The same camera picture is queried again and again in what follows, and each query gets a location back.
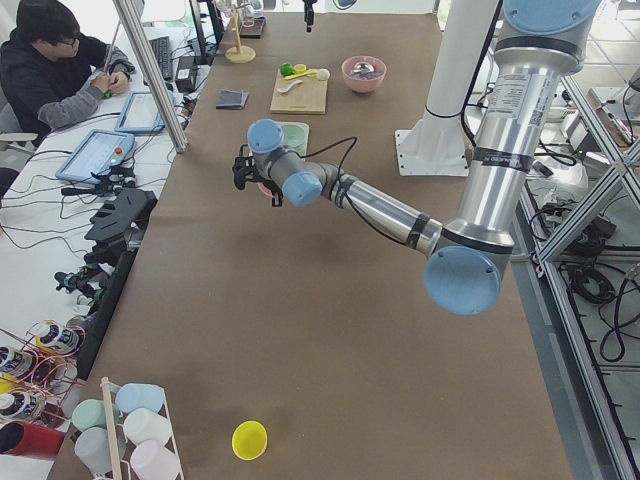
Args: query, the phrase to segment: glasses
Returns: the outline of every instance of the glasses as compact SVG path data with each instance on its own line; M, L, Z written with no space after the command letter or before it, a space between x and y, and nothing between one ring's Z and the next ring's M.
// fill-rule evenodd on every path
M58 40L56 43L63 43L65 45L69 45L70 47L73 47L79 39L80 39L80 34L78 33L74 35L73 40Z

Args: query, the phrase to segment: pink bowl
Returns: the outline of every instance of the pink bowl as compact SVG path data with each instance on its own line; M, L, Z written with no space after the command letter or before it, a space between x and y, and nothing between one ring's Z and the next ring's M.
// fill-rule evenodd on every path
M350 75L351 70L353 70L353 68L359 62L369 62L371 65L373 65L374 73L380 73L381 75L375 78ZM382 60L376 57L370 57L367 55L356 55L355 57L347 58L344 62L342 62L342 79L344 80L344 83L347 84L347 87L349 87L354 92L373 92L382 84L382 81L384 80L386 74L387 66Z

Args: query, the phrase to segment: white desk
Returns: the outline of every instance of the white desk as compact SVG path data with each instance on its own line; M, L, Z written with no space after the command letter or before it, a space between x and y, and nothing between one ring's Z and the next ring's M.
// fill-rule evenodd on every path
M185 45L186 40L192 36L190 29L152 27L146 30L148 38L169 35L174 50ZM119 40L118 45L137 64L126 37ZM201 68L198 82L206 78L207 74L208 67ZM143 85L142 75L138 70L131 78L130 91L141 90L148 88ZM92 117L120 112L127 96L128 93L125 93L102 101ZM176 104L181 101L182 95L177 94ZM8 235L14 242L20 246L30 246L44 239L62 238L23 250L14 246L7 235L0 232L0 304L3 306L0 328L24 336L32 325L40 321L54 320L64 324L77 313L86 313L88 307L78 306L78 299L84 297L77 292L66 294L55 290L57 282L54 273L76 272L84 265L83 255L91 251L94 245L84 239L91 227L89 219L105 200L113 197L86 195L82 197L86 203L77 196L62 197L60 189L68 186L69 182L55 179L55 172L68 155L41 152L72 151L92 129L113 130L117 118L116 115L99 117L52 132L40 145L38 155L27 163L12 189L5 195L0 209L0 223L7 228ZM135 148L138 149L134 167L138 188L151 190L160 198L164 180L175 156L171 139L164 131L152 137L137 136ZM33 233L9 228L50 232ZM19 343L0 332L0 345L19 346ZM0 476L3 480L44 479L50 468L51 462L0 456L0 472L3 472Z

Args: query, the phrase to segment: blue cup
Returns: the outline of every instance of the blue cup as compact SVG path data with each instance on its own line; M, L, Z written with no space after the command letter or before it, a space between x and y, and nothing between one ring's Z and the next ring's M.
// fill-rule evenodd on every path
M136 408L146 408L158 413L164 401L164 388L148 383L127 383L116 393L116 406L127 414Z

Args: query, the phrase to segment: black box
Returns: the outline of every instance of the black box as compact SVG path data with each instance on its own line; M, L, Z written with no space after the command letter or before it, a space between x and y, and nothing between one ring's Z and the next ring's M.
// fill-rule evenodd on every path
M196 89L196 76L198 75L198 65L196 57L185 55L178 59L176 68L176 87L180 93L190 93Z

